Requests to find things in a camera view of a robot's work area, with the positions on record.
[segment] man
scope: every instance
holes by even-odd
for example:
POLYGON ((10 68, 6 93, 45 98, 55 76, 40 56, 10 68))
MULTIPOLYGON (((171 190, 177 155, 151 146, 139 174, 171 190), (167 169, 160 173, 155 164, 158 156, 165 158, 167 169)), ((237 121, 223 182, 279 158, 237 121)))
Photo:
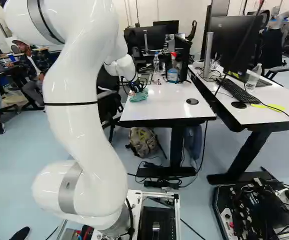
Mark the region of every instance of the man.
POLYGON ((20 57, 19 64, 25 67, 26 77, 30 79, 22 90, 43 107, 45 105, 43 96, 36 89, 39 88, 42 92, 45 75, 53 64, 49 58, 49 52, 32 50, 28 44, 20 40, 13 40, 12 43, 16 44, 20 51, 24 53, 20 57))

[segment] keyboard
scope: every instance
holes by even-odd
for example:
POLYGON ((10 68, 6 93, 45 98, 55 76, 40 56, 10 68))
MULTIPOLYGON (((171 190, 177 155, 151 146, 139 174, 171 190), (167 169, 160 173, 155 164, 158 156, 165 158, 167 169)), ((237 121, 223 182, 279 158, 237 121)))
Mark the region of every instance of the keyboard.
POLYGON ((245 104, 260 104, 261 103, 256 97, 250 95, 244 89, 242 89, 233 81, 227 78, 225 78, 222 81, 217 80, 217 83, 218 85, 221 85, 229 93, 231 93, 234 98, 239 100, 239 102, 242 102, 245 104))

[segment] yellow tag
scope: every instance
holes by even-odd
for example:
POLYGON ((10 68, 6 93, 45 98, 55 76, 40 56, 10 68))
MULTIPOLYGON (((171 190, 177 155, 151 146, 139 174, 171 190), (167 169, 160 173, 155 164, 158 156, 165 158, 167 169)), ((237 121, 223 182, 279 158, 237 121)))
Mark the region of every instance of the yellow tag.
POLYGON ((280 106, 280 105, 277 105, 277 104, 268 104, 268 106, 265 106, 265 105, 257 105, 257 104, 251 104, 251 106, 255 107, 255 108, 259 108, 259 109, 265 109, 265 108, 268 108, 268 109, 272 109, 272 110, 275 110, 279 113, 281 113, 281 111, 285 111, 285 107, 283 106, 280 106))

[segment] black stripe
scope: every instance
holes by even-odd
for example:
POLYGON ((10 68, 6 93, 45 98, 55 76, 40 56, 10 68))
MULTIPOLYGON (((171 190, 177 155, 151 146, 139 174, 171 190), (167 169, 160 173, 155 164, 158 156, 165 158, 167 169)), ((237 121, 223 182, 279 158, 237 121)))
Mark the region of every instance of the black stripe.
POLYGON ((88 102, 71 102, 71 103, 44 103, 45 106, 81 106, 81 105, 92 105, 97 104, 97 101, 88 102))
POLYGON ((44 18, 43 12, 41 11, 40 0, 37 0, 37 2, 38 2, 38 9, 39 9, 39 13, 40 13, 41 19, 42 19, 42 21, 43 21, 46 29, 49 31, 50 36, 51 36, 52 38, 54 38, 55 40, 57 40, 59 43, 65 44, 64 42, 60 41, 60 40, 53 34, 53 32, 50 30, 50 28, 48 27, 48 25, 47 25, 47 23, 46 23, 46 20, 45 20, 45 18, 44 18))

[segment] plastic bottle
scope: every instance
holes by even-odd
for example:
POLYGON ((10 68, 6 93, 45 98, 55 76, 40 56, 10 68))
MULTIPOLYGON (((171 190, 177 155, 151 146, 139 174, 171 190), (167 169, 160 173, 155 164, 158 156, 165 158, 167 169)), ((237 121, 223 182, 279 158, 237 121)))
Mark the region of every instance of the plastic bottle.
POLYGON ((249 74, 248 81, 245 84, 246 89, 254 90, 256 88, 257 82, 263 71, 261 65, 261 63, 258 63, 258 65, 255 66, 254 69, 252 69, 251 73, 249 74))
POLYGON ((168 70, 167 80, 169 83, 176 84, 178 82, 178 70, 177 70, 177 62, 176 62, 177 54, 175 52, 171 52, 171 60, 172 60, 172 68, 168 70))
POLYGON ((152 81, 155 83, 159 78, 160 78, 160 71, 159 71, 159 53, 156 52, 154 54, 154 59, 153 59, 153 76, 152 76, 152 81))

